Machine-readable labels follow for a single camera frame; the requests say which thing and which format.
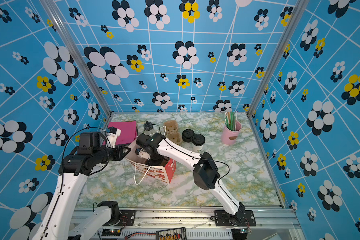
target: pink cloth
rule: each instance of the pink cloth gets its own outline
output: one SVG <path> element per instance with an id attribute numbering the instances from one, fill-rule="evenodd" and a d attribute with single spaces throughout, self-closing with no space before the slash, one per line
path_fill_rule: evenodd
<path id="1" fill-rule="evenodd" d="M 108 127 L 115 127 L 121 130 L 117 137 L 116 145 L 133 142 L 137 137 L 136 121 L 132 122 L 110 122 Z"/>

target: blue patterned backdrop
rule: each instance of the blue patterned backdrop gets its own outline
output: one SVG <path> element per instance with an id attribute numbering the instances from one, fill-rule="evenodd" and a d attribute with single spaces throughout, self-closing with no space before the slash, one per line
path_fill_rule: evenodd
<path id="1" fill-rule="evenodd" d="M 311 0 L 250 117 L 307 239 L 360 239 L 360 0 Z"/>
<path id="2" fill-rule="evenodd" d="M 97 103 L 39 1 L 1 0 L 0 239 L 33 236 L 68 138 L 104 124 Z"/>
<path id="3" fill-rule="evenodd" d="M 296 0 L 55 3 L 113 111 L 195 112 L 251 103 Z"/>

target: circuit board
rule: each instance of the circuit board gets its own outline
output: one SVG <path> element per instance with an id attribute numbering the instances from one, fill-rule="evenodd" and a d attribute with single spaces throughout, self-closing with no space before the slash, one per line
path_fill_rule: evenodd
<path id="1" fill-rule="evenodd" d="M 173 228 L 156 231 L 156 240 L 187 240 L 185 228 Z"/>

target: paper cup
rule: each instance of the paper cup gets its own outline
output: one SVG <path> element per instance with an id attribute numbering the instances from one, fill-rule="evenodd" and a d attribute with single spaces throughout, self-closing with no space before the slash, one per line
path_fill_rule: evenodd
<path id="1" fill-rule="evenodd" d="M 241 124 L 236 121 L 236 131 L 231 131 L 224 124 L 223 133 L 221 134 L 221 142 L 227 145 L 233 145 L 236 142 L 237 137 L 240 134 Z"/>

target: marble tabletop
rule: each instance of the marble tabletop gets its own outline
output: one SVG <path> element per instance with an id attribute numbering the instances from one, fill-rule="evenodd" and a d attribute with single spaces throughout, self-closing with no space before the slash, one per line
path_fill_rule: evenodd
<path id="1" fill-rule="evenodd" d="M 221 181 L 236 199 L 244 205 L 280 205 L 246 114 L 238 113 L 242 129 L 232 146 L 221 143 L 223 119 L 223 113 L 209 112 L 114 113 L 111 122 L 136 120 L 140 134 L 146 120 L 160 126 L 176 120 L 180 133 L 189 128 L 203 134 L 207 139 L 203 151 L 230 166 L 229 174 Z M 183 142 L 181 146 L 192 149 L 190 143 Z M 228 171 L 227 166 L 218 162 L 216 165 L 221 176 Z M 136 171 L 136 181 L 142 177 Z M 181 164 L 177 164 L 170 184 L 145 177 L 140 185 L 135 185 L 134 167 L 127 161 L 110 162 L 103 171 L 88 178 L 76 207 L 92 207 L 94 201 L 117 201 L 120 207 L 221 206 L 209 191 L 195 185 L 193 173 Z"/>

